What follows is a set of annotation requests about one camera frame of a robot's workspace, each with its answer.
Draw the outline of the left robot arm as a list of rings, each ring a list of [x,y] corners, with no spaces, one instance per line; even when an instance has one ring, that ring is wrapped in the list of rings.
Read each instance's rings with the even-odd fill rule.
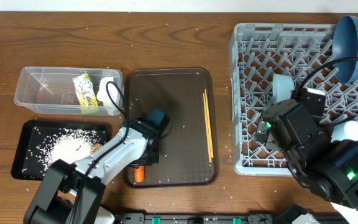
[[[166,112],[152,110],[144,119],[127,119],[118,133],[96,152],[69,164],[61,159],[47,170],[24,223],[113,223],[101,207],[108,183],[128,165],[158,162],[158,142],[168,126]]]

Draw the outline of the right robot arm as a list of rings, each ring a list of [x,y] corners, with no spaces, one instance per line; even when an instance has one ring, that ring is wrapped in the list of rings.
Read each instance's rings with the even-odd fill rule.
[[[355,212],[358,223],[358,141],[332,140],[319,123],[325,99],[280,101],[261,118],[296,181],[323,200]]]

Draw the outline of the brown food scrap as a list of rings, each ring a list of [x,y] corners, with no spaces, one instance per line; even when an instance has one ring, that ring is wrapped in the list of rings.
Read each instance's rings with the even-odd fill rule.
[[[100,144],[100,143],[95,143],[95,144],[91,147],[90,152],[91,152],[91,153],[94,153],[94,152],[98,151],[102,146],[103,146],[103,145]]]

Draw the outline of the light blue rice bowl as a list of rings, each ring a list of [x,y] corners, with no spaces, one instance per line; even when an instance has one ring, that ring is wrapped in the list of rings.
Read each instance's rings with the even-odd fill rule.
[[[278,103],[291,98],[291,92],[295,89],[291,76],[275,73],[272,86],[273,102]]]

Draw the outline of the wooden chopstick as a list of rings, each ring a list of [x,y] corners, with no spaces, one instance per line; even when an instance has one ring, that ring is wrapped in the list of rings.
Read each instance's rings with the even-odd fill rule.
[[[212,140],[212,133],[211,133],[211,121],[209,115],[207,90],[204,90],[204,110],[205,110],[205,120],[206,120],[206,131],[208,135],[207,138],[208,138],[208,148],[209,148],[209,161],[212,162],[214,158],[214,152],[213,152],[213,140]]]
[[[209,163],[212,163],[213,147],[212,147],[212,140],[211,140],[211,127],[210,127],[210,120],[209,120],[209,108],[208,108],[208,99],[206,95],[206,90],[204,90],[203,92],[203,106],[204,106],[204,121],[205,121],[205,128],[206,128],[206,140],[207,140],[207,147],[208,147],[208,160]]]

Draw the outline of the white napkin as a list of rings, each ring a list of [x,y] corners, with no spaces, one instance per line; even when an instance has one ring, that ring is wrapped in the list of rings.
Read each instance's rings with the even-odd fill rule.
[[[117,92],[116,87],[113,84],[109,84],[109,91],[106,89],[107,82],[113,81],[113,77],[104,77],[99,83],[99,91],[96,94],[96,98],[98,101],[102,102],[105,107],[113,107],[114,105],[112,101],[115,102],[115,104],[118,104],[117,99],[119,93]]]

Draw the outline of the green yellow snack wrapper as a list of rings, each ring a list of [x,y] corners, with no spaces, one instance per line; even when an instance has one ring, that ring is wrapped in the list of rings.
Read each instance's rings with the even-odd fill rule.
[[[94,94],[93,84],[87,73],[73,78],[75,92],[81,107],[82,114],[96,114],[98,112],[98,101]]]

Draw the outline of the orange carrot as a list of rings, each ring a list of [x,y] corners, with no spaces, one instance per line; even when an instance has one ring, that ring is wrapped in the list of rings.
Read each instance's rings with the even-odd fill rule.
[[[145,167],[137,166],[134,168],[134,180],[136,182],[143,182],[145,179]]]

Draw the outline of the light blue cup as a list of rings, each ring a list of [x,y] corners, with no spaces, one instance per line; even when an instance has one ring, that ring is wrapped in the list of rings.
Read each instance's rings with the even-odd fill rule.
[[[358,141],[358,122],[346,121],[334,126],[333,133],[331,135],[331,142],[342,140]]]

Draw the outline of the blue plate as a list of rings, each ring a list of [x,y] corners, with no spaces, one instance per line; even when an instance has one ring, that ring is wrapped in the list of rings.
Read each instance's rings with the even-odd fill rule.
[[[358,57],[358,17],[344,16],[337,24],[332,53],[335,59]],[[340,83],[354,82],[358,79],[358,61],[341,62],[334,65],[339,71],[336,78]]]

